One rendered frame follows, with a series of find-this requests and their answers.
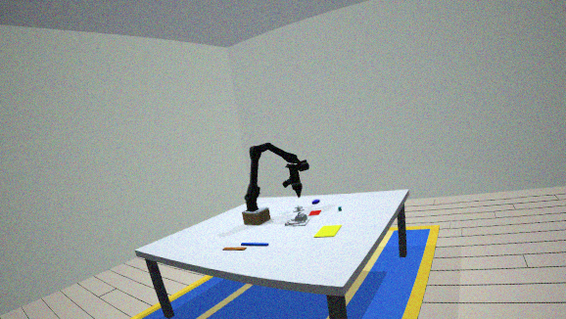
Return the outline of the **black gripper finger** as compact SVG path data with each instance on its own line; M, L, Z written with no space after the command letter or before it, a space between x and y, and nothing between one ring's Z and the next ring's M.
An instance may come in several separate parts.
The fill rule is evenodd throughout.
M303 188L299 188L299 189L293 189L294 191L296 191L298 198L301 197L301 192L302 192Z

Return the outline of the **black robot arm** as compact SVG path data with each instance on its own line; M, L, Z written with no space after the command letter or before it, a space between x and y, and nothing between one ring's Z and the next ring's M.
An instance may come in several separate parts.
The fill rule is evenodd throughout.
M304 171L309 169L309 165L307 160L299 160L298 157L294 154L287 153L270 143L264 143L258 146L252 146L249 150L250 158L251 158L251 174L250 174L250 184L247 189L247 195L245 196L247 210L254 212L258 209L257 198L259 197L259 190L258 187L258 167L259 167L259 158L262 152L270 150L274 154L282 157L286 162L290 162L291 164L287 163L285 167L289 167L290 174L298 173L299 171ZM296 163L296 164L294 164Z

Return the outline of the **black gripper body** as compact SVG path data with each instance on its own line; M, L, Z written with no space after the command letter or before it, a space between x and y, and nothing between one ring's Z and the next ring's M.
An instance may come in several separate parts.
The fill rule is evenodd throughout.
M302 185L301 180L300 180L299 172L295 173L295 174L290 174L290 177L291 177L291 180L293 182L293 185L292 185L293 189L303 188L303 185Z

